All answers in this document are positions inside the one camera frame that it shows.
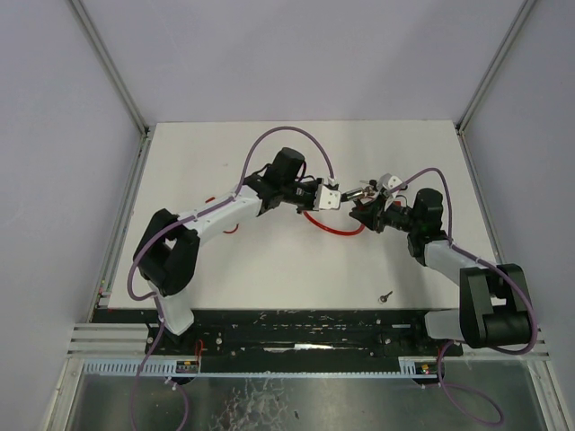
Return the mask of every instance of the red cable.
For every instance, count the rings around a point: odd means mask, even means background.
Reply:
[[[199,366],[200,366],[200,361],[201,361],[201,351],[204,349],[204,340],[203,339],[198,339],[198,341],[196,341],[196,348],[195,350],[195,354],[196,354],[196,363],[198,364],[198,371],[199,371]]]
[[[304,214],[306,219],[308,219],[310,222],[315,224],[317,227],[319,227],[320,229],[324,229],[325,232],[333,233],[334,235],[341,235],[341,236],[358,235],[358,234],[362,233],[363,230],[366,228],[363,224],[361,224],[359,226],[359,228],[356,229],[355,231],[340,231],[338,229],[333,229],[329,226],[326,226],[325,224],[321,224],[320,222],[315,220],[313,217],[311,217],[306,211],[304,211],[303,214]]]
[[[206,201],[206,203],[211,202],[211,201],[214,200],[215,198],[216,198],[216,197],[212,196],[210,199],[208,199],[208,200]],[[240,228],[240,225],[239,225],[239,224],[236,224],[234,229],[232,229],[231,231],[224,231],[224,233],[227,233],[227,234],[236,233],[239,228]]]

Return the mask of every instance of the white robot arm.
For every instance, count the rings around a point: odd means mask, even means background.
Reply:
[[[428,335],[474,348],[531,343],[534,320],[523,270],[514,264],[495,266],[457,247],[442,230],[443,196],[437,190],[419,190],[413,207],[394,204],[394,190],[402,185],[387,174],[364,189],[342,194],[342,201],[356,202],[349,215],[367,229],[381,233],[389,226],[406,232],[410,255],[459,286],[459,309],[426,315]],[[374,194],[371,202],[361,202]],[[492,297],[505,303],[494,305]]]
[[[137,247],[142,248],[166,226],[187,222],[171,229],[149,248],[138,268],[162,305],[166,328],[181,335],[194,322],[187,286],[193,278],[199,246],[236,224],[256,218],[286,202],[297,212],[339,209],[341,193],[333,178],[315,179],[300,173],[305,158],[283,148],[262,171],[245,177],[242,187],[210,201],[193,211],[174,215],[167,209],[154,214]],[[167,241],[174,241],[173,246]]]

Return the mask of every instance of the purple cable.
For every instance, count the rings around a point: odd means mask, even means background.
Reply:
[[[474,254],[472,254],[470,251],[464,250],[461,247],[454,244],[454,239],[453,239],[453,207],[451,205],[451,195],[449,194],[449,187],[447,186],[447,180],[446,180],[446,177],[443,174],[443,172],[440,169],[434,168],[434,167],[426,168],[423,171],[416,173],[415,175],[410,177],[408,180],[404,181],[399,186],[390,189],[389,193],[394,193],[395,191],[401,189],[403,186],[411,183],[414,180],[417,180],[421,175],[423,175],[424,173],[427,173],[427,172],[435,172],[439,175],[439,178],[441,178],[441,182],[443,183],[443,188],[446,192],[447,240],[449,241],[449,246],[451,247],[451,249],[453,249],[457,253],[467,257],[468,259],[474,260],[475,262],[483,265],[484,267],[489,268],[490,270],[494,271],[498,276],[503,278],[506,281],[506,283],[509,284],[509,286],[511,286],[511,289],[513,289],[513,291],[517,294],[517,296],[519,296],[519,298],[521,299],[521,301],[523,302],[523,304],[525,305],[525,307],[527,309],[527,317],[529,319],[529,324],[531,325],[531,337],[530,337],[527,345],[525,347],[521,348],[520,350],[507,350],[507,349],[501,348],[501,347],[492,347],[492,349],[495,351],[498,351],[500,353],[506,353],[508,355],[523,355],[525,353],[528,353],[529,351],[531,351],[531,349],[533,349],[533,347],[535,346],[535,343],[537,342],[537,319],[535,318],[535,310],[533,309],[533,305],[531,305],[531,303],[529,302],[529,299],[527,298],[525,293],[521,290],[521,288],[519,288],[519,286],[507,274],[505,274],[503,271],[501,271],[499,268],[497,268],[495,265],[488,262],[487,260],[480,259],[477,256],[475,256]],[[493,399],[491,399],[488,395],[486,395],[485,393],[478,391],[474,388],[468,387],[468,386],[463,386],[461,384],[455,384],[455,383],[444,383],[443,382],[443,377],[441,375],[441,365],[443,363],[443,358],[445,356],[447,349],[450,348],[451,346],[453,346],[453,344],[454,344],[453,340],[448,341],[445,344],[445,346],[443,346],[441,348],[441,351],[439,352],[439,355],[438,355],[438,379],[439,379],[439,384],[441,385],[441,388],[443,389],[443,392],[446,394],[447,398],[449,399],[449,401],[451,401],[451,403],[454,406],[456,406],[464,415],[471,418],[475,422],[480,423],[482,425],[485,425],[486,427],[500,427],[500,426],[502,426],[504,421],[505,421],[505,416],[503,415],[503,411],[501,410],[501,407],[498,406],[497,403]],[[449,392],[449,390],[447,388],[458,389],[460,391],[468,391],[470,393],[474,393],[474,394],[482,397],[484,400],[487,400],[497,410],[497,412],[500,414],[500,419],[497,422],[489,422],[489,421],[486,421],[484,419],[476,417],[475,415],[471,414],[469,411],[464,409],[453,398],[453,396],[451,395],[451,392]]]
[[[417,180],[421,175],[427,172],[436,172],[439,177],[441,178],[441,182],[443,183],[443,188],[446,192],[446,201],[447,201],[447,240],[449,241],[449,246],[459,254],[467,257],[468,259],[474,260],[477,263],[483,265],[486,268],[494,271],[498,276],[503,278],[505,282],[513,289],[513,291],[519,296],[521,301],[525,304],[527,309],[527,317],[529,319],[529,325],[531,326],[531,337],[527,345],[520,350],[507,350],[501,347],[492,347],[493,350],[498,351],[500,353],[506,353],[508,355],[524,355],[525,353],[530,352],[537,342],[537,319],[535,317],[535,310],[533,309],[533,305],[529,302],[529,299],[525,295],[525,293],[521,290],[521,288],[515,283],[507,274],[501,271],[492,263],[488,262],[487,260],[478,258],[470,251],[464,250],[461,247],[454,244],[453,239],[453,207],[451,205],[451,195],[449,194],[449,187],[447,186],[447,180],[443,172],[438,168],[426,168],[423,171],[420,171],[404,181],[399,186],[394,187],[393,189],[389,190],[389,193],[394,193],[395,191],[401,189],[403,186],[411,183],[414,180]]]
[[[156,297],[154,298],[154,300],[155,300],[155,306],[158,309],[158,316],[160,317],[160,327],[158,329],[158,333],[155,336],[154,342],[152,343],[152,346],[150,346],[150,348],[148,349],[148,351],[146,353],[146,356],[144,356],[144,359],[142,360],[141,364],[137,367],[136,380],[134,381],[134,385],[132,386],[132,390],[130,391],[130,394],[129,394],[129,418],[130,418],[130,422],[132,425],[132,429],[134,431],[137,431],[136,415],[134,413],[134,402],[136,399],[136,389],[137,389],[137,384],[139,382],[139,377],[140,377],[140,374],[142,373],[142,371],[144,371],[144,365],[146,364],[147,360],[150,358],[152,353],[154,353],[154,350],[157,347],[158,343],[160,342],[160,338],[162,337],[162,335],[164,334],[164,331],[165,331],[164,311],[162,309],[162,305],[160,304],[160,302],[158,301],[158,299]],[[188,397],[186,395],[186,392],[183,390],[183,388],[179,384],[174,383],[173,387],[176,388],[176,390],[178,390],[180,392],[181,396],[183,397],[183,404],[184,404],[183,419],[181,420],[180,425],[176,429],[176,431],[182,431],[183,426],[186,424],[186,421],[188,420],[188,415],[190,414],[190,402],[188,401]]]
[[[293,126],[279,126],[277,128],[271,128],[267,132],[263,133],[253,143],[252,148],[250,148],[250,151],[248,152],[248,155],[245,158],[245,162],[243,163],[242,175],[240,176],[240,180],[238,181],[237,187],[235,188],[235,192],[234,192],[235,195],[237,195],[240,192],[240,189],[243,186],[243,180],[245,179],[245,175],[248,171],[248,166],[250,164],[250,160],[252,159],[252,155],[253,155],[253,152],[255,151],[256,147],[267,136],[271,135],[272,133],[279,132],[281,130],[292,130],[294,132],[301,133],[302,135],[309,138],[315,144],[315,146],[317,146],[317,149],[320,150],[320,152],[322,153],[323,159],[325,159],[325,162],[327,164],[328,171],[330,172],[330,176],[333,178],[332,162],[330,161],[330,158],[328,157],[327,153],[323,149],[322,145],[318,142],[317,139],[315,139],[315,137],[313,137],[310,133],[306,132],[302,128],[296,128]],[[129,269],[129,272],[128,272],[128,295],[129,295],[129,297],[133,301],[144,301],[145,299],[148,299],[148,298],[151,298],[152,296],[155,296],[155,292],[149,292],[148,294],[145,294],[143,296],[137,296],[134,293],[133,280],[134,280],[134,275],[136,274],[137,266],[140,263],[140,260],[142,260],[144,255],[147,253],[148,250],[150,250],[150,247],[152,247],[152,245],[154,245],[156,241],[158,241],[160,238],[162,238],[164,235],[166,235],[172,229],[174,229],[178,226],[181,226],[182,224],[186,224],[188,222],[191,222],[191,221],[195,220],[196,217],[199,218],[199,217],[205,216],[206,214],[211,213],[212,211],[216,211],[217,209],[223,207],[224,205],[229,204],[233,200],[234,200],[234,196],[230,196],[229,198],[227,198],[223,202],[220,202],[219,204],[215,204],[214,206],[212,206],[208,209],[205,209],[204,211],[200,211],[197,215],[190,215],[189,217],[183,218],[182,220],[178,220],[177,222],[166,226],[164,229],[162,229],[160,232],[158,232],[156,235],[154,235],[150,239],[150,241],[148,241],[144,245],[144,247],[142,247],[142,250],[140,250],[140,252],[136,255],[136,257],[134,258],[134,262],[132,263],[132,266]]]
[[[447,352],[447,350],[453,346],[454,342],[453,340],[448,341],[440,350],[439,352],[439,356],[438,356],[438,379],[439,379],[439,386],[441,387],[441,389],[443,390],[443,392],[446,394],[447,398],[451,401],[451,403],[456,406],[459,411],[461,411],[464,415],[466,415],[467,417],[473,419],[474,421],[485,425],[486,427],[492,427],[492,428],[496,428],[496,427],[501,427],[503,425],[503,423],[505,422],[505,415],[503,414],[503,410],[501,409],[500,406],[497,405],[497,403],[490,398],[487,394],[478,391],[475,388],[471,388],[469,386],[463,386],[462,384],[456,384],[456,383],[445,383],[443,381],[443,375],[441,373],[441,366],[443,364],[443,358]],[[453,395],[451,394],[451,392],[447,389],[447,388],[452,388],[452,389],[458,389],[460,391],[467,391],[470,393],[474,393],[475,395],[478,395],[480,397],[482,397],[484,400],[488,401],[499,413],[500,418],[498,421],[496,422],[490,422],[488,420],[485,419],[481,419],[476,417],[474,414],[470,413],[467,409],[465,409],[461,404],[459,404],[456,399],[453,397]]]
[[[139,251],[139,253],[134,257],[134,261],[133,261],[132,266],[130,267],[129,272],[128,272],[128,282],[127,282],[127,284],[128,284],[128,295],[133,301],[144,301],[145,299],[153,297],[154,302],[155,302],[155,307],[158,310],[158,316],[160,318],[160,328],[158,330],[158,333],[155,336],[155,340],[152,343],[152,346],[150,346],[146,355],[144,356],[142,363],[137,368],[136,380],[134,381],[134,385],[132,386],[132,390],[130,392],[129,414],[130,414],[130,421],[131,421],[132,429],[134,431],[137,431],[136,417],[134,414],[134,399],[136,397],[136,389],[137,389],[138,380],[139,380],[140,374],[142,373],[142,371],[144,369],[144,365],[146,364],[146,361],[149,359],[149,357],[152,355],[152,353],[154,353],[154,350],[155,350],[156,346],[158,345],[158,343],[160,342],[160,338],[162,337],[162,334],[164,333],[164,330],[165,330],[164,310],[162,309],[162,305],[160,304],[160,301],[157,298],[156,292],[149,292],[149,293],[142,295],[142,296],[138,296],[134,293],[134,275],[136,274],[137,266],[139,265],[140,260],[142,260],[144,255],[147,253],[148,250],[150,250],[150,248],[155,244],[155,242],[158,241],[160,238],[164,237],[172,229],[175,229],[176,227],[181,226],[183,224],[187,224],[188,222],[191,222],[193,220],[197,220],[200,217],[205,216],[205,215],[207,215],[213,211],[216,211],[217,209],[224,207],[225,205],[232,202],[235,199],[235,196],[238,195],[238,193],[240,192],[240,189],[243,186],[243,180],[245,179],[245,175],[248,171],[248,166],[250,164],[250,160],[252,159],[252,155],[253,155],[253,152],[255,151],[256,147],[267,136],[271,135],[272,133],[279,132],[280,130],[292,130],[294,132],[301,133],[302,135],[309,138],[315,144],[315,146],[317,146],[317,148],[320,150],[320,152],[322,153],[322,156],[325,159],[328,170],[330,172],[330,176],[333,178],[332,162],[330,161],[330,158],[328,157],[327,153],[323,149],[322,145],[318,142],[317,139],[315,139],[314,136],[312,136],[310,133],[306,132],[302,128],[296,128],[293,126],[279,126],[277,128],[272,128],[272,129],[268,130],[267,132],[263,133],[260,137],[258,137],[258,139],[253,143],[252,148],[250,148],[250,151],[248,152],[248,155],[245,158],[245,162],[243,164],[243,169],[242,169],[242,175],[240,176],[240,180],[237,184],[237,187],[235,188],[234,195],[226,198],[222,202],[215,204],[212,207],[209,207],[207,209],[204,209],[203,211],[198,212],[196,215],[190,215],[186,218],[183,218],[182,220],[178,220],[177,222],[174,222],[172,224],[167,225],[164,229],[162,229],[156,235],[154,235],[152,238],[150,238],[150,240],[144,245],[144,247],[142,247],[142,249]],[[188,420],[188,415],[190,413],[189,412],[190,404],[188,402],[188,397],[186,396],[185,391],[176,383],[174,384],[174,387],[182,394],[183,399],[184,399],[185,410],[184,410],[183,420],[181,421],[180,426],[176,430],[176,431],[181,431],[183,429],[183,426],[185,425],[186,421]]]

